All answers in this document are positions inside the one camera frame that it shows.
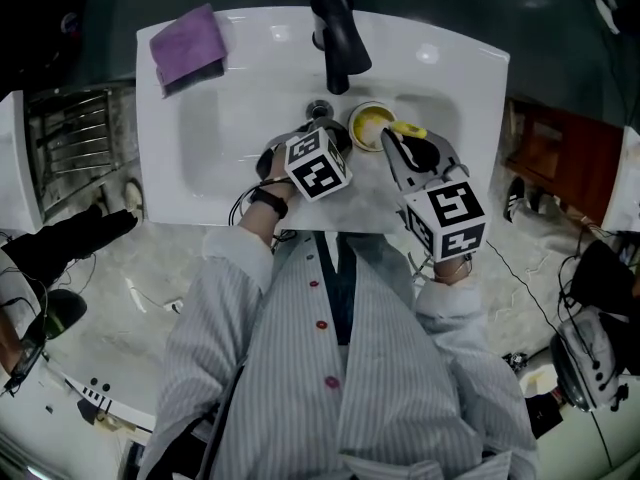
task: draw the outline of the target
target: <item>wall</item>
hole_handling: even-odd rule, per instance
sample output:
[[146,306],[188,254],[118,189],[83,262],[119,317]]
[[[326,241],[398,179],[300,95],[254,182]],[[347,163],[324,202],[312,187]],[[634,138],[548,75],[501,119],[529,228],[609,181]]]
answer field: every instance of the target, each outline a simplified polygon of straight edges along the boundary
[[8,394],[0,398],[0,432],[73,480],[114,480],[126,446],[126,438],[120,434],[82,419],[76,398],[52,379],[42,360],[15,398]]
[[[610,473],[591,416],[567,407],[562,417],[560,425],[538,440],[540,480],[595,480]],[[618,412],[602,409],[596,418],[617,468],[640,450],[640,385],[629,383],[629,400]]]

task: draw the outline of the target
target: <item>drain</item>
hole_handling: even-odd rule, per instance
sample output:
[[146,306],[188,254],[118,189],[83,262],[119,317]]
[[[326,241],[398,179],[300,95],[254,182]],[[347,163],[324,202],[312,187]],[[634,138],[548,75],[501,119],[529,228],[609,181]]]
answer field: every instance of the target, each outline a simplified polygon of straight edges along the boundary
[[319,117],[333,118],[333,107],[328,101],[315,100],[307,105],[305,111],[307,119],[318,119]]

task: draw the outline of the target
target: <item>towel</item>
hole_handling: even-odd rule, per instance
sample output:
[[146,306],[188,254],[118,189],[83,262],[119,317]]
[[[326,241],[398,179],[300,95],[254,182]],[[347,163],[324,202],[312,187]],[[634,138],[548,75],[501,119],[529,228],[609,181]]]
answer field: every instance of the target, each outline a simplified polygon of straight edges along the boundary
[[178,18],[151,38],[149,45],[165,97],[224,74],[227,48],[209,4]]

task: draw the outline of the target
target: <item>wooden cabinet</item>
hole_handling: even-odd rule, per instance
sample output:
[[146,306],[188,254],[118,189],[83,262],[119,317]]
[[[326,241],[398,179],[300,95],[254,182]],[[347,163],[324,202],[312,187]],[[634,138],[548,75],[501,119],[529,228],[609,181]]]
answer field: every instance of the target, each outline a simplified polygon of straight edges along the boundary
[[529,103],[514,103],[522,141],[507,166],[602,224],[618,171],[622,128]]

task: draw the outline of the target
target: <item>bathroom sink basin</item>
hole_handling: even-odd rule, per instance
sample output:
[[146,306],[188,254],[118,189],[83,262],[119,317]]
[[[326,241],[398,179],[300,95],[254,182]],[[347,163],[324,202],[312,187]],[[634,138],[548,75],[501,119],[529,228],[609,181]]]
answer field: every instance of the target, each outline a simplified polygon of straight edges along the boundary
[[[166,24],[138,32],[138,138],[149,218],[226,225],[236,198],[256,183],[264,145],[306,121],[326,100],[346,126],[350,112],[379,101],[399,119],[449,139],[482,189],[498,144],[508,55],[424,23],[355,12],[373,67],[350,77],[343,95],[326,89],[324,54],[311,42],[303,7],[216,13],[229,57],[225,75],[163,99],[149,39]],[[390,233],[398,189],[384,153],[354,148],[351,185],[315,203],[298,198],[289,229]]]

